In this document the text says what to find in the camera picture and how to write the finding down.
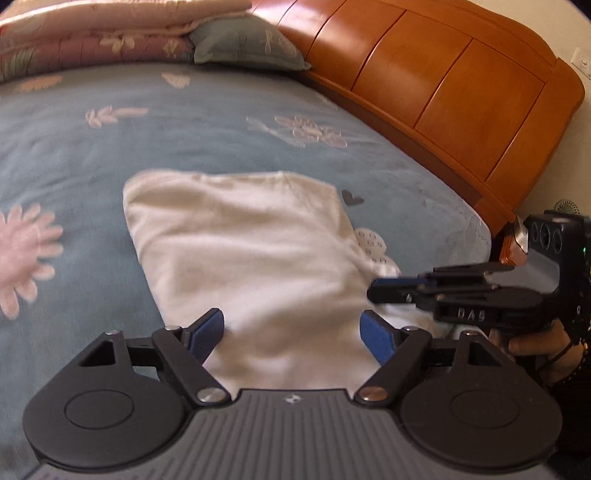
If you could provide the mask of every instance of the gray-green pillow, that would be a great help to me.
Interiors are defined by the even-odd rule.
[[[251,14],[208,20],[189,34],[195,63],[264,70],[308,70],[301,52],[276,27]]]

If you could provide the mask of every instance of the blue bedsheet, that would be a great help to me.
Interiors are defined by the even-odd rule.
[[[286,77],[116,65],[9,83],[0,96],[0,210],[38,202],[64,230],[63,253],[43,260],[55,277],[36,282],[16,319],[0,313],[4,480],[34,464],[21,415],[52,375],[101,331],[162,325],[122,210],[138,171],[295,171],[343,192],[353,226],[379,233],[404,274],[488,258],[488,229],[451,189]]]

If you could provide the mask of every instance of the gray ribbed plate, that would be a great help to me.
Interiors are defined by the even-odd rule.
[[[179,440],[139,466],[112,473],[49,465],[29,480],[556,480],[543,466],[507,475],[459,472],[425,456],[385,410],[342,390],[243,391],[199,411]]]

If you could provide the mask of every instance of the round black pad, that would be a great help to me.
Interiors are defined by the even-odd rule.
[[[470,427],[500,429],[519,416],[519,406],[512,398],[492,390],[470,390],[452,400],[452,412]]]
[[[39,458],[84,470],[149,457],[185,416],[169,386],[133,370],[90,367],[58,374],[29,402],[22,424]]]
[[[108,429],[123,423],[134,411],[130,396],[113,390],[86,392],[66,405],[66,417],[83,429]]]
[[[561,429],[556,402],[503,368],[471,370],[423,382],[404,397],[400,418],[410,437],[437,459],[475,472],[544,460]]]

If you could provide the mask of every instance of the white wall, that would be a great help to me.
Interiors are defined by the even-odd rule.
[[[591,56],[591,22],[568,0],[471,1],[530,27],[568,64],[576,47]],[[552,208],[562,198],[591,215],[591,80],[577,72],[585,85],[585,100],[550,165],[519,208],[522,217]]]

